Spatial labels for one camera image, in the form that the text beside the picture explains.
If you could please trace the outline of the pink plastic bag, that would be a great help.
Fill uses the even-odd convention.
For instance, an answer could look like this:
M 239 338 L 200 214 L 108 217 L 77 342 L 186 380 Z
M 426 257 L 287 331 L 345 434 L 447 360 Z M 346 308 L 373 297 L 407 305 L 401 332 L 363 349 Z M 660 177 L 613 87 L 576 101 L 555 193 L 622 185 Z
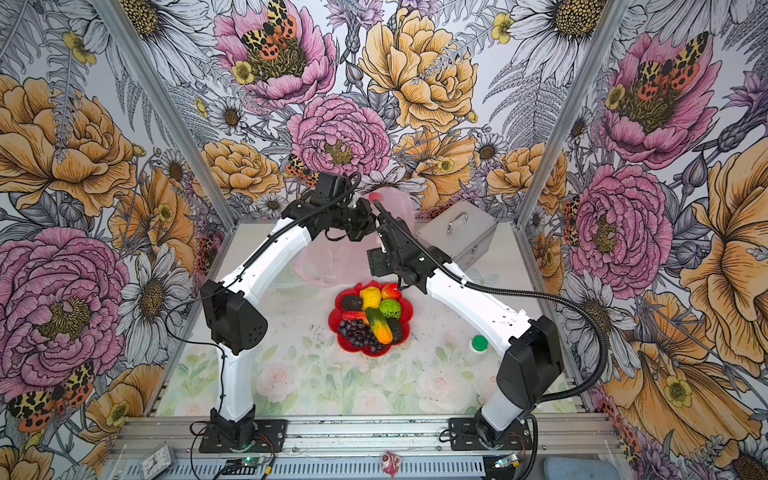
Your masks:
M 363 198 L 370 201 L 375 214 L 378 210 L 373 203 L 378 200 L 393 217 L 405 220 L 409 228 L 414 227 L 415 210 L 407 193 L 385 187 L 364 194 Z M 381 248 L 376 232 L 360 242 L 347 238 L 331 242 L 321 233 L 292 260 L 290 267 L 298 277 L 317 287 L 355 284 L 371 278 L 367 252 L 374 248 Z

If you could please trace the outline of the green lime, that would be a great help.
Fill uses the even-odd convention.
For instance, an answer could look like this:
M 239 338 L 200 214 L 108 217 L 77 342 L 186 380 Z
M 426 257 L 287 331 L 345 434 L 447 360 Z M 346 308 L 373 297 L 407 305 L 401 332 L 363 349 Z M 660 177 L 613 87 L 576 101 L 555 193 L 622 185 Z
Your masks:
M 384 299 L 379 304 L 379 311 L 386 319 L 399 320 L 402 316 L 402 305 L 397 299 Z

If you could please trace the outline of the green yellow mango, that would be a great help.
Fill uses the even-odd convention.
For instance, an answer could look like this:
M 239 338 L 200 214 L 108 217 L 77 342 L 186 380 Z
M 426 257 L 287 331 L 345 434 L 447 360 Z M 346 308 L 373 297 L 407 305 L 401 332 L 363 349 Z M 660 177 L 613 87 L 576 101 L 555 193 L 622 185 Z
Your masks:
M 365 314 L 368 325 L 376 340 L 383 345 L 391 344 L 393 333 L 384 314 L 378 308 L 372 307 L 367 308 Z

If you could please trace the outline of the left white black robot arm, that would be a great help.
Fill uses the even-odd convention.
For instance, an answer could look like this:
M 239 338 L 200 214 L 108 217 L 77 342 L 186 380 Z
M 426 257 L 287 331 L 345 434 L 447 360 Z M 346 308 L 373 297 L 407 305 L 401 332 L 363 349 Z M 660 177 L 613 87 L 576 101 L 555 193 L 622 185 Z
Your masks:
M 268 320 L 257 310 L 267 288 L 320 233 L 338 229 L 359 242 L 376 228 L 370 202 L 353 206 L 313 206 L 305 201 L 289 205 L 267 238 L 240 266 L 220 281 L 201 287 L 206 325 L 212 342 L 223 350 L 219 361 L 220 406 L 210 414 L 201 450 L 246 452 L 257 439 L 252 370 L 255 347 L 268 330 Z

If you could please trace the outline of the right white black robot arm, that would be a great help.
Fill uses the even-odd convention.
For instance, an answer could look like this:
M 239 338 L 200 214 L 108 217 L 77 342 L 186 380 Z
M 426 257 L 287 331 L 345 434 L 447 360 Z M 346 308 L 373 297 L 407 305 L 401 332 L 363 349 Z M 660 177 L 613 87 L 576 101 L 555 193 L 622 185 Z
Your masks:
M 501 357 L 497 390 L 475 415 L 479 442 L 498 448 L 510 426 L 532 412 L 563 371 L 559 335 L 545 316 L 531 318 L 501 302 L 469 280 L 447 254 L 425 247 L 404 220 L 395 218 L 379 201 L 377 229 L 381 247 L 368 252 L 371 273 L 394 274 L 446 305 L 474 327 Z

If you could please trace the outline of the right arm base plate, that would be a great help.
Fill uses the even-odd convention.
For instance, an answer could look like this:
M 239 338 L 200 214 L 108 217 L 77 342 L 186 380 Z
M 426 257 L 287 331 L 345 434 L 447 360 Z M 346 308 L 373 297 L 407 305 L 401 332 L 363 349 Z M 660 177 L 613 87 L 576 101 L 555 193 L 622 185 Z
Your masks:
M 448 420 L 448 441 L 453 451 L 519 451 L 533 447 L 531 429 L 514 420 L 505 430 L 496 430 L 481 416 Z

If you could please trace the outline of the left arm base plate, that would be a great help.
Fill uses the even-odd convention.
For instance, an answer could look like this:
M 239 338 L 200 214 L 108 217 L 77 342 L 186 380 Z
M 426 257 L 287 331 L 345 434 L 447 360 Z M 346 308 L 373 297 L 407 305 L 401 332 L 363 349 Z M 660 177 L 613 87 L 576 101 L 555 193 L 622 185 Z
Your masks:
M 200 445 L 200 453 L 281 453 L 286 439 L 286 420 L 249 420 L 233 426 L 209 425 Z

